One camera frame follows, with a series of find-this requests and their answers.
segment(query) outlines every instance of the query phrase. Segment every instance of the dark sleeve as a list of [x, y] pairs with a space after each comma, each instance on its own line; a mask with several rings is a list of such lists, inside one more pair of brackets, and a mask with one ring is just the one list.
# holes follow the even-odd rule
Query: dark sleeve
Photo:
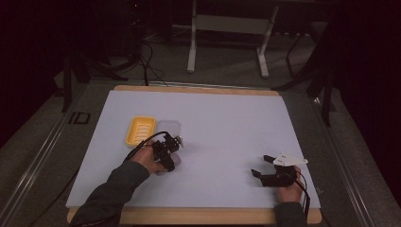
[[126, 161], [113, 170], [106, 183], [97, 187], [78, 209], [70, 226], [118, 226], [124, 204], [149, 177], [142, 165]]
[[299, 202], [283, 202], [274, 207], [277, 227], [306, 227], [306, 216]]

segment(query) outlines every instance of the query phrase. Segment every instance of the hand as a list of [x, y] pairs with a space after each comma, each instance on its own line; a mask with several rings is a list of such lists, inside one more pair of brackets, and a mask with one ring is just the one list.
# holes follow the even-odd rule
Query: hand
[[148, 170], [149, 174], [155, 172], [166, 172], [167, 169], [165, 169], [162, 164], [154, 162], [153, 148], [151, 147], [152, 143], [152, 140], [148, 141], [144, 148], [140, 148], [130, 158], [130, 161], [144, 166]]
[[[297, 182], [304, 186], [300, 181], [301, 169], [296, 166], [295, 170], [297, 171]], [[302, 193], [303, 189], [297, 183], [293, 183], [288, 187], [277, 188], [278, 200], [280, 202], [300, 202]]]

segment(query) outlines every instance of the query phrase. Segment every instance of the table leg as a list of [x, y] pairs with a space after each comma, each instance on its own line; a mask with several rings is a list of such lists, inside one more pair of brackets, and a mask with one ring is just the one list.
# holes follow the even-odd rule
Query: table leg
[[192, 26], [191, 26], [191, 47], [189, 49], [188, 66], [186, 71], [188, 73], [195, 72], [195, 60], [197, 57], [197, 1], [192, 1]]
[[265, 32], [265, 37], [264, 37], [263, 43], [260, 47], [256, 48], [256, 53], [257, 53], [257, 58], [259, 61], [260, 73], [262, 75], [262, 78], [267, 78], [269, 76], [268, 65], [266, 64], [266, 58], [265, 58], [265, 51], [266, 51], [266, 46], [268, 45], [268, 42], [269, 42], [271, 31], [274, 26], [274, 22], [275, 22], [275, 18], [277, 16], [278, 9], [279, 9], [278, 6], [275, 6], [273, 8], [270, 19], [268, 21], [268, 25], [266, 26], [266, 32]]

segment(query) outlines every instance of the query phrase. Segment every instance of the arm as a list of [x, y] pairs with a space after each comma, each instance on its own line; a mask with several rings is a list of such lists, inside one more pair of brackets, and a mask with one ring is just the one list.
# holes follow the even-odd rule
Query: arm
[[92, 192], [74, 215], [70, 226], [118, 226], [121, 210], [131, 200], [135, 188], [156, 171], [166, 170], [153, 161], [152, 148], [140, 149], [129, 161], [113, 170], [106, 183]]
[[[300, 173], [297, 174], [297, 181], [300, 182]], [[306, 227], [306, 216], [300, 204], [303, 190], [294, 183], [288, 187], [277, 188], [277, 195], [280, 204], [274, 207], [278, 227]]]

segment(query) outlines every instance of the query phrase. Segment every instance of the wooden table edge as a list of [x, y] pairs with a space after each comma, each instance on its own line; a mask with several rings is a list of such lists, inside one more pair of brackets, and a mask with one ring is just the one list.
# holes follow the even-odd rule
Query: wooden table edge
[[[78, 211], [72, 207], [67, 220], [71, 221]], [[322, 221], [319, 208], [309, 210], [307, 223]], [[148, 208], [125, 207], [120, 224], [273, 224], [276, 222], [273, 209], [269, 208]]]
[[233, 88], [195, 88], [195, 87], [159, 87], [159, 86], [132, 86], [117, 85], [115, 91], [136, 92], [164, 92], [164, 93], [193, 93], [193, 94], [221, 94], [221, 95], [244, 95], [244, 96], [279, 96], [276, 91], [248, 90]]

